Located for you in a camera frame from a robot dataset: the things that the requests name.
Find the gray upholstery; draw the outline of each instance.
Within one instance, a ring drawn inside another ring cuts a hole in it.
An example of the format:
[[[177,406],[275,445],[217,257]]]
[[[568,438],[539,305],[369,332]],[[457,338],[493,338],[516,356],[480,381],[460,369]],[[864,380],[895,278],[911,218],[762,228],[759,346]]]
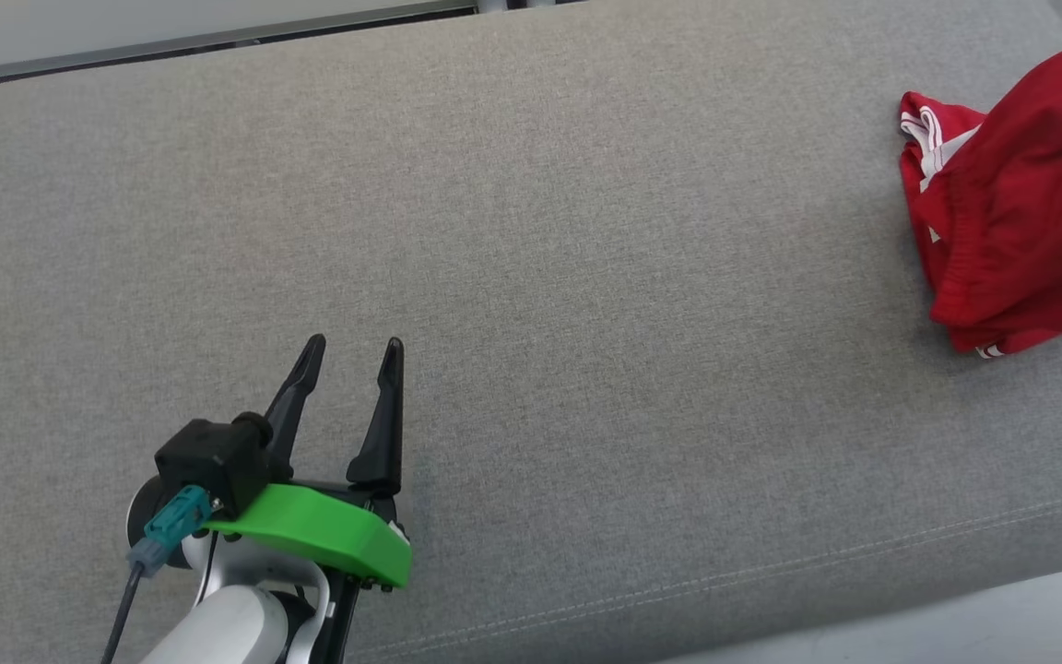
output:
[[[309,478],[408,345],[412,585],[355,664],[636,663],[1062,569],[1062,340],[949,350],[896,122],[1061,47],[1041,0],[594,0],[0,85],[0,661],[100,657],[153,452],[319,331]]]

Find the white floor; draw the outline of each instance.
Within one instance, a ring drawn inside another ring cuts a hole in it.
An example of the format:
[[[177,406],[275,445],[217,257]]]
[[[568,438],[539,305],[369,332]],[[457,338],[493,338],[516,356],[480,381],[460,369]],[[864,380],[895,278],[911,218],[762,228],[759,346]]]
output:
[[[1062,664],[1062,573],[668,664]]]

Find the folded red clothing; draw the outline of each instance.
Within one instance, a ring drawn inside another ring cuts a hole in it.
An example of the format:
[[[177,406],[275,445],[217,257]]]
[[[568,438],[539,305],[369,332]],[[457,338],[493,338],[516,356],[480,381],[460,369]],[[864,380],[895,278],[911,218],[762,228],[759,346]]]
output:
[[[932,320],[958,352],[1062,333],[1062,52],[982,116],[909,92],[901,172]]]

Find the red garment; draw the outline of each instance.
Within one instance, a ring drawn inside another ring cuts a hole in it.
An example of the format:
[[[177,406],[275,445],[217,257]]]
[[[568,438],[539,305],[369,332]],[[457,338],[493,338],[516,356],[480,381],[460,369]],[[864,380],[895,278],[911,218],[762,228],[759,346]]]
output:
[[[1059,336],[1062,52],[984,117],[914,92],[901,108],[902,127],[918,138],[905,147],[901,170],[920,257],[937,290],[932,320],[948,327],[958,352],[982,356]],[[926,131],[920,140],[912,122],[927,130],[930,117],[937,136]]]

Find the gray cushion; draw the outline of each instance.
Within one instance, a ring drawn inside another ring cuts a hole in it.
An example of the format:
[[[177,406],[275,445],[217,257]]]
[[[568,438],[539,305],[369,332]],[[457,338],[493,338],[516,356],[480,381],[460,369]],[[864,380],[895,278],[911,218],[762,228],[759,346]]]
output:
[[[651,661],[1062,569],[1062,340],[927,320],[896,118],[1061,47],[1041,0],[593,1],[0,85],[0,661],[100,657],[153,452],[312,333],[308,478],[409,352],[412,585],[353,663]]]

